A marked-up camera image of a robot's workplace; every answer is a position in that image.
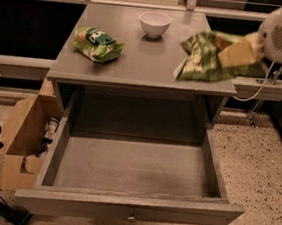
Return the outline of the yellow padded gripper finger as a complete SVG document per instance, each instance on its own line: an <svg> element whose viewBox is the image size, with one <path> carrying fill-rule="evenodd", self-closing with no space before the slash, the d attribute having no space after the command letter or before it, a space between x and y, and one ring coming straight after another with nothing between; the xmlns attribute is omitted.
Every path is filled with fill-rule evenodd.
<svg viewBox="0 0 282 225"><path fill-rule="evenodd" d="M263 37L258 32L249 33L244 38L249 42L254 58L261 59L264 57L263 47L265 47L265 44Z"/></svg>
<svg viewBox="0 0 282 225"><path fill-rule="evenodd" d="M251 65L256 62L248 41L242 40L227 46L218 54L222 68Z"/></svg>

